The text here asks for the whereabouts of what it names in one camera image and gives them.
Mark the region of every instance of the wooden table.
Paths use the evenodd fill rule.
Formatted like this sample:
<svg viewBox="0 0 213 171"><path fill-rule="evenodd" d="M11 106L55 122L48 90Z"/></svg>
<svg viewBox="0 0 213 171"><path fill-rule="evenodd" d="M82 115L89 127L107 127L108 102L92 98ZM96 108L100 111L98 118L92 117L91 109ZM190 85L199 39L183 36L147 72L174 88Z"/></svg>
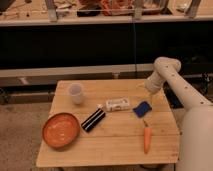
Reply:
<svg viewBox="0 0 213 171"><path fill-rule="evenodd" d="M67 93L70 83L80 82L84 86L85 101L74 105ZM83 129L77 140L66 150L56 151L42 141L37 158L38 167L69 167L98 165L132 165L153 163L175 163L179 154L179 131L161 90L152 98L144 88L144 80L84 80L60 81L57 85L50 116L69 112L80 123L107 99L127 97L131 107L147 101L152 111L145 116L153 129L151 149L143 151L143 119L132 109L107 112L106 117L90 132Z"/></svg>

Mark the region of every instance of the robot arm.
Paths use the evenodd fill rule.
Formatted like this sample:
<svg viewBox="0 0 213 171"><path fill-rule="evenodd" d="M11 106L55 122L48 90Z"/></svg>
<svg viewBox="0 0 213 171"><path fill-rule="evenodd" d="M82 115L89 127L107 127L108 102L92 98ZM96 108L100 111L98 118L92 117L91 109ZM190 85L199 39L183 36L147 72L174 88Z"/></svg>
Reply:
<svg viewBox="0 0 213 171"><path fill-rule="evenodd" d="M176 59L159 57L145 87L155 94L168 82L187 110L182 123L180 155L177 171L213 170L213 106L212 103L179 74Z"/></svg>
<svg viewBox="0 0 213 171"><path fill-rule="evenodd" d="M145 84L149 92L157 93L163 83L167 81L186 110L195 106L212 104L178 74L181 68L181 63L178 60L159 57L154 63L154 68L154 72Z"/></svg>

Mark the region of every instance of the blue sponge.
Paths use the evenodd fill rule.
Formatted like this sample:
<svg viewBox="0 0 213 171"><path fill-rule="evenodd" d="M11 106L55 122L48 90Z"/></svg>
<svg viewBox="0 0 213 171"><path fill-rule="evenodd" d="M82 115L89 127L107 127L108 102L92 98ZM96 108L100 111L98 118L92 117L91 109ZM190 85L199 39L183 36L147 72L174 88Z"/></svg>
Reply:
<svg viewBox="0 0 213 171"><path fill-rule="evenodd" d="M138 117L143 117L150 110L152 110L152 108L146 101L141 102L136 108L133 108L133 111Z"/></svg>

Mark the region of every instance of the carrot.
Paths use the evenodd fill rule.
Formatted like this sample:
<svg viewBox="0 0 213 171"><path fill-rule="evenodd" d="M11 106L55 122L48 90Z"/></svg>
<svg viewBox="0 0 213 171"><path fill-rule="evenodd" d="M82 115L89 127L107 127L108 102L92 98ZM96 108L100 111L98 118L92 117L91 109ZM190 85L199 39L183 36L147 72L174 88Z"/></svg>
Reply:
<svg viewBox="0 0 213 171"><path fill-rule="evenodd" d="M152 138L152 129L148 126L148 124L144 121L145 128L144 128L144 152L147 154L150 149L151 145L151 138Z"/></svg>

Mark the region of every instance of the orange bowl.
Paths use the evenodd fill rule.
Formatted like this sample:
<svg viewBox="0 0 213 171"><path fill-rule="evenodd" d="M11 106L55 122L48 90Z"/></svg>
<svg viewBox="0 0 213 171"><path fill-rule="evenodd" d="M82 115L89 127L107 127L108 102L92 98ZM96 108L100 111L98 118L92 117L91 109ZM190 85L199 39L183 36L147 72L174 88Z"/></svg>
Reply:
<svg viewBox="0 0 213 171"><path fill-rule="evenodd" d="M47 120L42 136L47 145L60 148L75 140L80 132L79 122L69 113L59 113Z"/></svg>

